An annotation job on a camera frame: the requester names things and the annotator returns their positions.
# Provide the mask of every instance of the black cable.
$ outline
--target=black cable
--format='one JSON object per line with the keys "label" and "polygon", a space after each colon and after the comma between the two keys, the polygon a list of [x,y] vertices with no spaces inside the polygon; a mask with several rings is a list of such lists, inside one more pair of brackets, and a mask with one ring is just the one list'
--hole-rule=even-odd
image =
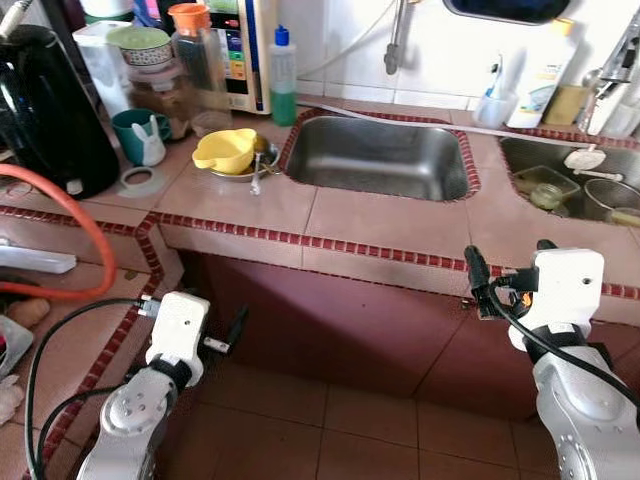
{"label": "black cable", "polygon": [[47,420],[42,425],[42,430],[40,430],[40,437],[38,438],[38,448],[36,449],[36,466],[40,468],[41,472],[44,472],[44,445],[47,441],[47,435],[49,433],[49,429],[53,422],[56,421],[58,415],[62,413],[62,411],[67,408],[69,405],[75,402],[84,402],[91,397],[95,397],[98,395],[106,395],[108,393],[117,390],[122,385],[116,385],[114,387],[105,387],[105,388],[96,388],[94,390],[88,390],[86,392],[76,393],[75,395],[67,398],[64,402],[59,404],[56,408],[53,409],[51,414],[47,417]]}
{"label": "black cable", "polygon": [[42,353],[44,352],[44,348],[47,343],[53,337],[53,335],[64,327],[67,323],[69,323],[74,318],[86,313],[90,310],[94,310],[100,307],[106,307],[108,305],[137,305],[142,307],[142,300],[132,299],[132,298],[109,298],[106,300],[100,300],[98,302],[91,303],[89,305],[85,305],[60,320],[58,323],[53,325],[47,333],[42,338],[42,341],[38,345],[36,352],[33,356],[33,360],[31,361],[31,368],[29,369],[29,377],[27,379],[27,391],[25,394],[25,403],[24,403],[24,442],[25,442],[25,453],[27,456],[27,465],[29,467],[29,473],[31,474],[31,478],[33,480],[44,479],[44,472],[38,468],[38,462],[35,457],[34,447],[33,447],[33,400],[35,397],[35,384],[36,384],[36,374],[38,372],[38,365],[40,364],[40,358],[42,357]]}
{"label": "black cable", "polygon": [[520,321],[517,318],[515,318],[509,311],[507,311],[505,306],[502,304],[502,302],[498,298],[498,295],[496,294],[496,288],[500,286],[503,286],[503,285],[500,285],[496,280],[491,282],[488,288],[489,298],[491,299],[491,303],[496,308],[496,310],[500,313],[500,315],[502,315],[511,325],[513,325],[513,327],[516,330],[518,330],[520,333],[522,333],[525,337],[527,337],[529,340],[531,340],[540,348],[555,355],[561,360],[564,360],[565,362],[572,364],[575,367],[585,370],[586,372],[590,373],[591,375],[597,377],[598,379],[602,380],[606,384],[615,388],[624,397],[626,397],[627,400],[629,400],[638,410],[640,410],[640,399],[638,399],[635,392],[631,390],[629,387],[627,387],[623,382],[615,378],[613,375],[610,375],[609,373],[605,372],[604,370],[590,364],[589,362],[585,362],[581,358],[578,358],[575,355],[571,355],[570,353],[565,352],[564,350],[561,350],[560,348],[549,343],[547,340],[536,335],[527,327],[522,325],[522,323],[520,323]]}

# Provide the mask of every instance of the yellow bowl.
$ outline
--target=yellow bowl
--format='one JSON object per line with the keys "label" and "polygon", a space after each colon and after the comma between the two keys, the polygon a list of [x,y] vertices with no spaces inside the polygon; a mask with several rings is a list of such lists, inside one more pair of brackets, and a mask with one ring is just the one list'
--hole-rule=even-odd
{"label": "yellow bowl", "polygon": [[238,175],[253,161],[256,137],[256,131],[250,128],[213,132],[198,142],[191,158],[198,168]]}

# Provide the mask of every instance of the black electric kettle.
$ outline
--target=black electric kettle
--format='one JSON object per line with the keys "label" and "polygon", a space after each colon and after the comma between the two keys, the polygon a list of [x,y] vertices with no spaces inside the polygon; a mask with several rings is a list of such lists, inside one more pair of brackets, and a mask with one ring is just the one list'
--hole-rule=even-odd
{"label": "black electric kettle", "polygon": [[77,199],[117,179],[119,163],[51,30],[21,25],[0,40],[0,137],[18,165]]}

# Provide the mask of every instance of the blue bottle cap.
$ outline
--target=blue bottle cap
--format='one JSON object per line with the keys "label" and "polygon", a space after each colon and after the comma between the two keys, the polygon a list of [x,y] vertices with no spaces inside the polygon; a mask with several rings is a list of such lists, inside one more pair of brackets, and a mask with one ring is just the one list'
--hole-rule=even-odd
{"label": "blue bottle cap", "polygon": [[279,47],[286,47],[289,45],[289,30],[282,25],[278,25],[276,28],[276,45]]}

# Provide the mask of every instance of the sink basin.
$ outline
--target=sink basin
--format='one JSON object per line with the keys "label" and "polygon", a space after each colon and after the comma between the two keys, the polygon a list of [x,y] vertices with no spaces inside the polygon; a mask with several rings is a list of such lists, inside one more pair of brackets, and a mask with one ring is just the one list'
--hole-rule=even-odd
{"label": "sink basin", "polygon": [[[586,175],[574,175],[573,170],[564,166],[564,159],[575,149],[557,145],[505,138],[500,142],[507,163],[512,173],[517,173],[537,165],[545,165],[558,173],[576,182],[582,187],[588,180],[594,177]],[[623,183],[640,190],[640,152],[623,150],[618,148],[603,148],[606,160],[594,171],[603,173],[621,173],[624,175]],[[566,216],[593,220],[588,209],[585,209],[585,195],[581,188],[579,192],[569,197],[564,206]]]}
{"label": "sink basin", "polygon": [[469,191],[452,133],[358,118],[305,121],[285,171],[301,183],[422,200],[455,200]]}

